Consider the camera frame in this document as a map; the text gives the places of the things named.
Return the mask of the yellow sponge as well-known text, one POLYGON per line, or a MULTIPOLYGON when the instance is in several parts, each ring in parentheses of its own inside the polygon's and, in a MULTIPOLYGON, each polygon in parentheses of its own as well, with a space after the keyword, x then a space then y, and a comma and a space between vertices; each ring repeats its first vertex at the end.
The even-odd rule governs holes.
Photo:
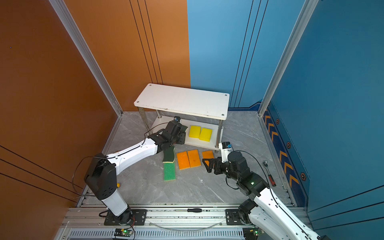
POLYGON ((212 133, 213 133, 212 129, 202 128, 201 133, 199 135, 199 140, 205 141, 205 142, 210 142, 212 133))
POLYGON ((190 131, 189 131, 190 138, 198 139, 200 137, 200 134, 201 134, 200 126, 190 126, 190 131))

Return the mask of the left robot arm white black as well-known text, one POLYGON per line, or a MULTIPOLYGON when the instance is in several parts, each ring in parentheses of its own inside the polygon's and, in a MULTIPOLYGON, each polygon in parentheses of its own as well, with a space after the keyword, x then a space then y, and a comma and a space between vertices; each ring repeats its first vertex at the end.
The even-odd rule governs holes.
POLYGON ((144 140, 131 147, 109 155, 93 156, 84 177, 85 183, 114 217, 127 222, 132 211, 118 191, 117 176, 147 157, 166 151, 173 145, 183 145, 187 128, 181 124, 179 117, 174 117, 164 129, 145 136, 144 140))

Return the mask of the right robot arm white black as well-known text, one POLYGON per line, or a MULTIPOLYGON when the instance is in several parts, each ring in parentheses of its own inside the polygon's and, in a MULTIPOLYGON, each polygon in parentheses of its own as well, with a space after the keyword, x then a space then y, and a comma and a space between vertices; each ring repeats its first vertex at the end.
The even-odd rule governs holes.
POLYGON ((231 152, 226 159, 203 159, 207 172, 224 174, 236 181, 240 192, 248 197, 239 206, 243 222, 261 228, 274 240, 328 240, 304 224, 278 198, 269 183, 252 172, 240 151, 231 152))

